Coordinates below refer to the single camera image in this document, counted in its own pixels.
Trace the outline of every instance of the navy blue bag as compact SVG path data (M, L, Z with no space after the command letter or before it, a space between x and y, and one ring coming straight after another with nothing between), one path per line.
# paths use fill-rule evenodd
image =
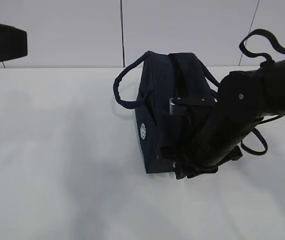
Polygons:
M122 78L142 62L136 101L122 100L118 91ZM200 98L215 103L217 93L205 77L218 87L219 83L193 53L165 55L147 51L115 79L113 93L117 103L135 110L146 173L175 171L172 162L158 159L158 149L179 145L188 134L190 123L186 116L171 115L170 99Z

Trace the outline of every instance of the bag strap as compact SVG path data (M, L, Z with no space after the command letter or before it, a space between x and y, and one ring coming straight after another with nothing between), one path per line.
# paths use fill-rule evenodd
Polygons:
M256 155L256 156L261 156L261 155L266 154L267 151L268 151L268 144L267 144L266 140L264 139L264 137L263 137L262 134L258 131L257 128L254 128L254 129L252 130L252 133L255 134L255 136L256 136L256 137L259 139L259 141L262 143L262 145L264 146L264 151L255 151L255 150L252 150L252 149L250 149L249 147L247 147L247 146L243 143L242 140L241 140L241 144L240 144L241 148L242 148L245 152L247 152L247 153L249 153L249 154L252 154L252 155Z
M119 103L121 106L123 106L125 109L136 109L138 107L140 107L146 100L146 98L148 97L149 93L151 92L151 90L147 91L146 94L144 94L144 96L142 97L141 100L139 101L125 101L122 100L120 95L119 95L119 84L120 82L123 80L123 77L132 69L134 69L135 67L137 67L139 64L141 64L146 58L148 58L151 55L150 51L145 52L140 58L138 58L135 62L133 62L132 64L130 64L128 67L126 67L120 74L118 77L116 77L116 79L114 80L113 83L113 94L114 94L114 98L116 99L116 102Z
M246 36L241 43L239 44L239 48L242 51L243 54L245 54L249 58L256 58L256 57L264 57L266 59L267 63L273 62L274 60L272 57L266 53L266 52L261 52L261 53L254 53L251 51L248 51L247 48L245 47L245 41L249 39L251 36L254 35L259 35L267 38L269 42L271 43L273 49L275 49L278 53L284 54L285 55L285 48L280 45L278 42L277 38L275 35L273 35L270 31L267 31L265 29L256 29L252 31L251 33Z
M216 80L216 78L211 74L211 72L207 69L207 67L200 61L200 65L203 71L204 76L208 79L212 84L214 84L217 88L219 87L220 83Z

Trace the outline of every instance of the bag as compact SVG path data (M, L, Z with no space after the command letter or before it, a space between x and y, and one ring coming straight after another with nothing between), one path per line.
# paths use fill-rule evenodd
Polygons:
M118 91L119 84L142 62L137 99L124 101ZM189 123L186 116L171 115L170 99L192 96L214 102L217 93L209 87L205 77L218 87L219 83L193 53L165 55L147 51L115 79L113 93L116 101L126 109L135 110L146 173L175 171L172 162L158 160L158 150L178 145L188 134Z

